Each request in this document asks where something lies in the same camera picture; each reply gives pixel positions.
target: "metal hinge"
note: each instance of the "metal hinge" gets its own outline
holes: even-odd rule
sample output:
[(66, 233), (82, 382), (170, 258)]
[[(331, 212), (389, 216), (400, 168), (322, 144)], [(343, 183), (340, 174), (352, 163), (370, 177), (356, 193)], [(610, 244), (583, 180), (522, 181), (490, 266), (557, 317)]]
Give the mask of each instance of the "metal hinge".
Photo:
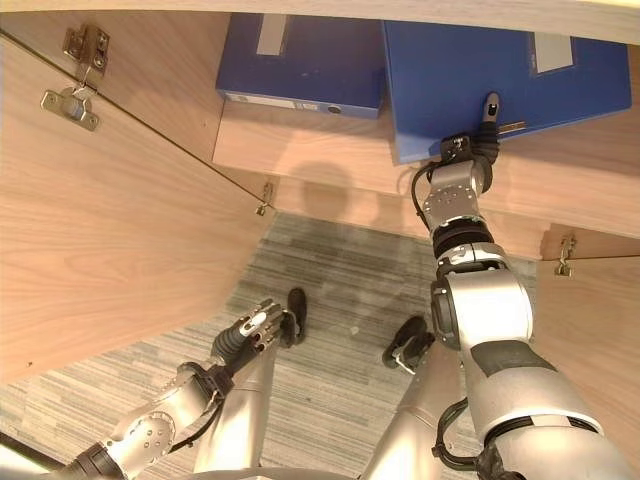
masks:
[(80, 30), (67, 30), (64, 53), (78, 63), (76, 77), (79, 84), (56, 93), (47, 90), (40, 105), (89, 131), (100, 123), (91, 112), (90, 98), (98, 92), (107, 68), (109, 35), (95, 25), (83, 25)]
[(560, 250), (560, 258), (558, 259), (555, 274), (561, 277), (570, 277), (573, 274), (573, 269), (567, 260), (571, 258), (573, 250), (576, 247), (576, 237), (573, 235), (564, 237), (561, 245), (562, 249)]
[(260, 215), (261, 217), (267, 211), (267, 207), (271, 204), (271, 200), (273, 199), (273, 183), (267, 182), (264, 184), (262, 189), (262, 203), (256, 208), (256, 215)]

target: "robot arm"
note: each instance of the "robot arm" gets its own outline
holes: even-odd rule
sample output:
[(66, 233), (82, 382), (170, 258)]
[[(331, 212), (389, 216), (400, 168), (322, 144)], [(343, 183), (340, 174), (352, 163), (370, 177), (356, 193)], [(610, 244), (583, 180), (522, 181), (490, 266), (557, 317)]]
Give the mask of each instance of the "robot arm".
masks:
[(213, 419), (233, 388), (232, 378), (241, 381), (236, 373), (245, 372), (243, 366), (274, 348), (280, 325), (290, 320), (289, 315), (271, 299), (257, 305), (216, 337), (207, 362), (180, 365), (177, 375), (154, 399), (129, 412), (111, 435), (55, 472), (54, 478), (128, 480), (180, 448), (185, 444), (176, 444), (180, 433), (209, 412)]
[[(421, 169), (413, 183), (415, 191), (426, 174), (431, 184), (418, 215), (438, 264), (431, 286), (435, 336), (461, 353), (468, 405), (485, 447), (460, 462), (441, 442), (434, 455), (452, 468), (476, 470), (482, 480), (631, 479), (566, 377), (531, 349), (529, 298), (479, 213), (477, 199), (491, 184), (498, 153), (498, 110), (492, 93), (480, 133), (443, 140), (442, 161)], [(449, 419), (457, 416), (451, 413)]]

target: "cabinet door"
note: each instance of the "cabinet door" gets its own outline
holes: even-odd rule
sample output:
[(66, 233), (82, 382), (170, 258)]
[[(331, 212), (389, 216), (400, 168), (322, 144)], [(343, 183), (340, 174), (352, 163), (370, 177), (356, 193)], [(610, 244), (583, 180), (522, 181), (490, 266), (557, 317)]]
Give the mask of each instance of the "cabinet door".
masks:
[(640, 473), (640, 257), (540, 262), (536, 350), (566, 374)]
[(93, 133), (42, 110), (72, 82), (0, 48), (0, 380), (209, 319), (272, 213), (109, 102)]

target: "wooden panel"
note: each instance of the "wooden panel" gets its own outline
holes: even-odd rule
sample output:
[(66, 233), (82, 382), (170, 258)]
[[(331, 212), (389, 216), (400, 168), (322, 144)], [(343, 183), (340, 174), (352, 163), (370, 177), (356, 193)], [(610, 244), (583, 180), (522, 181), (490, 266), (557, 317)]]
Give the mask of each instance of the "wooden panel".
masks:
[(568, 235), (573, 235), (576, 239), (571, 258), (640, 256), (640, 240), (638, 239), (554, 224), (545, 232), (542, 240), (543, 260), (558, 259), (562, 240)]
[(640, 43), (637, 0), (3, 0), (0, 9), (21, 10), (215, 10), (385, 18), (562, 33)]
[(75, 75), (62, 52), (67, 28), (93, 23), (110, 36), (100, 92), (198, 158), (213, 155), (223, 100), (215, 91), (227, 13), (36, 12), (0, 26)]
[(243, 188), (254, 194), (258, 198), (264, 197), (265, 183), (269, 182), (273, 186), (273, 197), (276, 197), (278, 191), (278, 184), (280, 183), (280, 177), (274, 175), (267, 175), (260, 172), (250, 172), (248, 170), (238, 170), (231, 167), (215, 166), (216, 170), (222, 173), (227, 178), (242, 185)]
[(1, 381), (210, 318), (271, 213), (103, 100), (94, 133), (41, 110), (69, 81), (1, 45)]
[[(428, 238), (411, 200), (355, 188), (346, 189), (283, 177), (278, 185), (278, 210), (384, 232)], [(486, 212), (494, 239), (516, 257), (539, 259), (540, 241), (549, 223), (517, 215)]]
[(640, 473), (640, 257), (538, 268), (535, 348), (576, 385)]
[[(630, 111), (503, 143), (485, 210), (640, 237), (640, 48)], [(377, 121), (227, 102), (214, 163), (326, 185), (408, 195), (389, 112)]]

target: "striped carpet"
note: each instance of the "striped carpet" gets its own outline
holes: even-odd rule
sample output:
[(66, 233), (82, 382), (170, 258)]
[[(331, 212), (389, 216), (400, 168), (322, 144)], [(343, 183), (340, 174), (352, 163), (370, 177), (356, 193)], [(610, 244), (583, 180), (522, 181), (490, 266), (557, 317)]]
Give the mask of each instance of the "striped carpet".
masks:
[[(514, 261), (514, 267), (533, 294), (535, 263)], [(380, 354), (408, 316), (424, 312), (434, 271), (424, 241), (279, 214), (224, 312), (0, 387), (0, 430), (68, 462), (150, 399), (177, 365), (206, 358), (215, 334), (237, 315), (267, 296), (285, 301), (290, 288), (302, 286), (308, 336), (278, 354), (262, 463), (355, 478), (410, 381), (384, 368)], [(458, 423), (454, 450), (476, 452), (468, 415)], [(185, 448), (138, 478), (184, 475), (194, 457), (195, 449)], [(447, 472), (444, 478), (476, 477)]]

